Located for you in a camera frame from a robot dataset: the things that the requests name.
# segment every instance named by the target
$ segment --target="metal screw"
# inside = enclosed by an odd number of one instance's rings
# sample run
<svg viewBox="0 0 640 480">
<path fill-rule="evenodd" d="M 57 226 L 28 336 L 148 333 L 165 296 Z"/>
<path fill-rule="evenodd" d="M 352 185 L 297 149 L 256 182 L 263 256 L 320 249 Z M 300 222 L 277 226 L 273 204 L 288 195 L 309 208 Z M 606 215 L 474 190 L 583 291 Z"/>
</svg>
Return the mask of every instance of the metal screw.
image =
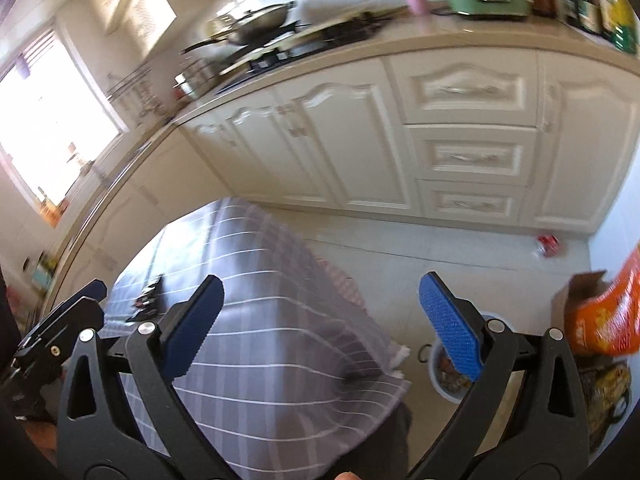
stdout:
<svg viewBox="0 0 640 480">
<path fill-rule="evenodd" d="M 561 330 L 557 328 L 552 328 L 551 330 L 549 330 L 549 337 L 551 339 L 555 339 L 556 341 L 562 341 L 564 334 L 562 334 Z"/>
<path fill-rule="evenodd" d="M 155 331 L 156 331 L 156 324 L 151 323 L 150 321 L 147 321 L 146 323 L 142 323 L 138 327 L 138 332 L 140 332 L 142 335 L 149 335 Z"/>
<path fill-rule="evenodd" d="M 87 343 L 94 338 L 94 335 L 95 335 L 95 330 L 93 328 L 85 328 L 84 330 L 82 330 L 82 332 L 78 337 L 80 341 L 82 341 L 83 343 Z"/>
<path fill-rule="evenodd" d="M 499 319 L 492 319 L 489 324 L 489 330 L 491 330 L 491 332 L 495 332 L 497 334 L 501 334 L 502 332 L 504 332 L 504 329 L 506 328 L 504 326 L 504 323 L 501 322 Z"/>
</svg>

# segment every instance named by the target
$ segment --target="plastic bag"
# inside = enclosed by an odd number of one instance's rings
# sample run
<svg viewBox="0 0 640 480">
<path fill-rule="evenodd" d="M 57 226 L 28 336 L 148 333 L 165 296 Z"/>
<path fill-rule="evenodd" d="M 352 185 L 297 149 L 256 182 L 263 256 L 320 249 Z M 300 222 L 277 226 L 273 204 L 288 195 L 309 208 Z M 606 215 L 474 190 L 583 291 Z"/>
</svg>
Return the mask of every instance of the plastic bag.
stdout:
<svg viewBox="0 0 640 480">
<path fill-rule="evenodd" d="M 577 365 L 587 407 L 590 452 L 594 453 L 609 427 L 623 420 L 631 407 L 631 370 L 627 363 L 588 368 L 580 368 L 579 362 Z"/>
<path fill-rule="evenodd" d="M 575 354 L 619 356 L 640 350 L 640 252 L 635 248 L 601 295 L 566 311 L 564 329 Z"/>
</svg>

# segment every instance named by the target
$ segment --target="gray plaid towel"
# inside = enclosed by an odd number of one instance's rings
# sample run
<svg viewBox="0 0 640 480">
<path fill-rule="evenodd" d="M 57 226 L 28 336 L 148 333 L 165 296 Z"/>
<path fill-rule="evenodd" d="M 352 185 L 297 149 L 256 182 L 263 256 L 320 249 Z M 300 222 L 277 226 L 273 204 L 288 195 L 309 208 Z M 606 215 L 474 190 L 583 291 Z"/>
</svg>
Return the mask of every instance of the gray plaid towel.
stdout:
<svg viewBox="0 0 640 480">
<path fill-rule="evenodd" d="M 159 274 L 167 305 L 208 274 L 224 284 L 225 306 L 174 388 L 243 479 L 319 477 L 409 386 L 393 370 L 401 347 L 338 293 L 302 238 L 255 205 L 220 200 L 167 225 L 113 286 L 102 336 L 132 332 L 133 300 Z M 147 444 L 166 453 L 132 377 L 123 382 Z"/>
</svg>

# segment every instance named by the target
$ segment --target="wok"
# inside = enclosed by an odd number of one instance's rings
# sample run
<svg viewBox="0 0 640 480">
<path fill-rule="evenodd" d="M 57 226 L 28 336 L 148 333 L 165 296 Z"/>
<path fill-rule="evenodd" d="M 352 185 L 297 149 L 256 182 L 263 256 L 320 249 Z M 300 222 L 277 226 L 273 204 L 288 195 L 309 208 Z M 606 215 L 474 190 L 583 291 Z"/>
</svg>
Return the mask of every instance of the wok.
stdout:
<svg viewBox="0 0 640 480">
<path fill-rule="evenodd" d="M 236 20 L 228 30 L 211 36 L 208 40 L 192 44 L 185 48 L 182 53 L 186 54 L 201 46 L 219 43 L 224 40 L 239 46 L 251 44 L 268 32 L 281 27 L 287 21 L 289 9 L 293 9 L 297 4 L 297 2 L 289 2 L 288 4 L 277 4 L 252 10 L 252 12 L 248 12 L 242 18 Z"/>
</svg>

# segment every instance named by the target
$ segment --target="window blind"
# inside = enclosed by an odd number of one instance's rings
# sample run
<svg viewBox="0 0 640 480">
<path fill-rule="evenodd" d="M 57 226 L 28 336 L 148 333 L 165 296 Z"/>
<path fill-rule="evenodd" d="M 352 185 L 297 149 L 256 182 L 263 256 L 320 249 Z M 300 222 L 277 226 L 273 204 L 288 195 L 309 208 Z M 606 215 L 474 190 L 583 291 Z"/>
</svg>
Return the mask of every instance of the window blind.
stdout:
<svg viewBox="0 0 640 480">
<path fill-rule="evenodd" d="M 24 49 L 22 56 L 27 66 L 31 68 L 36 62 L 54 45 L 58 40 L 56 33 L 52 28 L 43 32 L 36 38 L 27 48 Z"/>
</svg>

